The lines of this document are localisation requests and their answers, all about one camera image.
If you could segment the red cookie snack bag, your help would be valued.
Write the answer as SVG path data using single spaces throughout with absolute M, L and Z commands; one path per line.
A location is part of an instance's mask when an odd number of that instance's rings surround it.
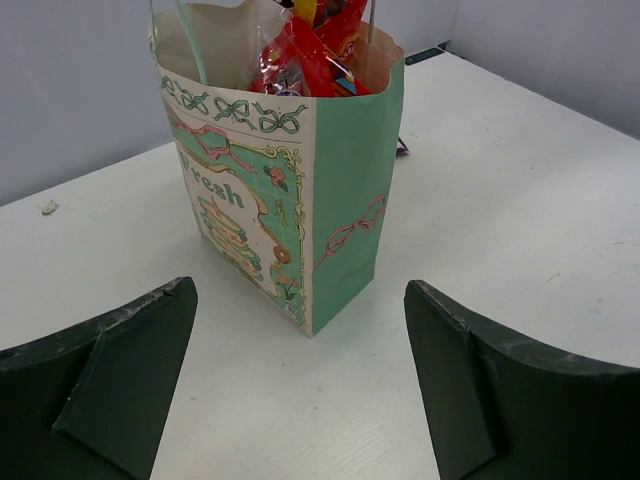
M 258 53 L 249 90 L 300 97 L 354 97 L 371 93 L 352 71 L 365 1 L 318 1 L 314 24 L 276 1 L 258 23 Z

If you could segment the green white paper bag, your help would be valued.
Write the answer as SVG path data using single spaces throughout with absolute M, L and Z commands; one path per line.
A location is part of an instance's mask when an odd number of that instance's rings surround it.
M 149 43 L 202 235 L 307 335 L 372 280 L 404 101 L 404 53 L 368 1 L 352 71 L 365 96 L 255 93 L 276 1 L 177 1 Z

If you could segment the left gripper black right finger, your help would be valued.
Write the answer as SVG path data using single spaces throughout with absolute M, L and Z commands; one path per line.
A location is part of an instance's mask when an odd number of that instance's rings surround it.
M 635 479 L 639 371 L 561 350 L 413 280 L 405 318 L 443 479 Z

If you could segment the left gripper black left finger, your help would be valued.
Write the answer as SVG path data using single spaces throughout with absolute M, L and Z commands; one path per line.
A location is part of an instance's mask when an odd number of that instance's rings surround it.
M 179 277 L 2 351 L 2 478 L 150 478 L 197 304 Z

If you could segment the yellow bar wrapper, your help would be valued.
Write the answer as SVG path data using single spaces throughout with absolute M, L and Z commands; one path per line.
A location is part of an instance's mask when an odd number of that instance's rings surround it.
M 295 0 L 293 12 L 308 25 L 314 24 L 318 1 L 317 0 Z

